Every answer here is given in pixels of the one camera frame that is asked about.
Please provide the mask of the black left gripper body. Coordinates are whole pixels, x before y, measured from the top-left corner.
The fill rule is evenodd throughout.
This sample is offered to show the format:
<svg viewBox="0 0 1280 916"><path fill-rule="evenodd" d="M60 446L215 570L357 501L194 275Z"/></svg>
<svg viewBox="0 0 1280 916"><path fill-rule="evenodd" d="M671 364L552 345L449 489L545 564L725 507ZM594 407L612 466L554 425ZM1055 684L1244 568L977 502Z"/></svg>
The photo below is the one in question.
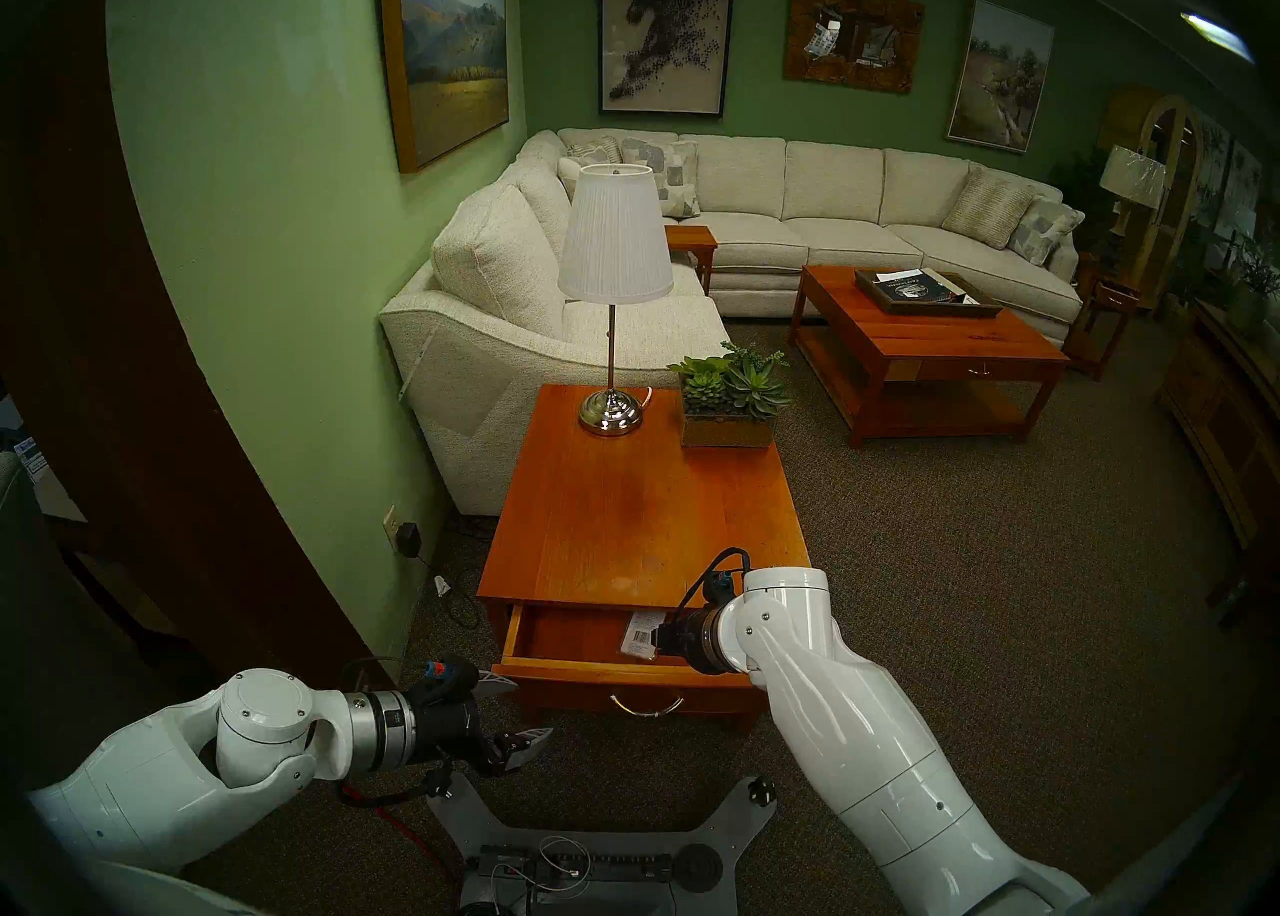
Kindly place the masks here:
<svg viewBox="0 0 1280 916"><path fill-rule="evenodd" d="M474 697L433 702L410 690L404 699L413 719L412 748L406 752L406 765L451 760L467 762L484 777L508 771L509 754L497 738L485 736Z"/></svg>

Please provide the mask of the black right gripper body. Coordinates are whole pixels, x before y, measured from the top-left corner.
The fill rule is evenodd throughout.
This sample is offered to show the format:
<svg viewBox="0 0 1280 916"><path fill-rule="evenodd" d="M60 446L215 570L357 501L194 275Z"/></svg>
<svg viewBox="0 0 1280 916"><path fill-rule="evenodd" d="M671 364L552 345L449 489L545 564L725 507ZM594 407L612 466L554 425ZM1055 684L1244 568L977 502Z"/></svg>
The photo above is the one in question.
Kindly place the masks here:
<svg viewBox="0 0 1280 916"><path fill-rule="evenodd" d="M663 620L654 628L654 649L658 655L681 658L691 669L704 675L717 674L717 656L708 652L708 629L714 638L716 612L691 614Z"/></svg>

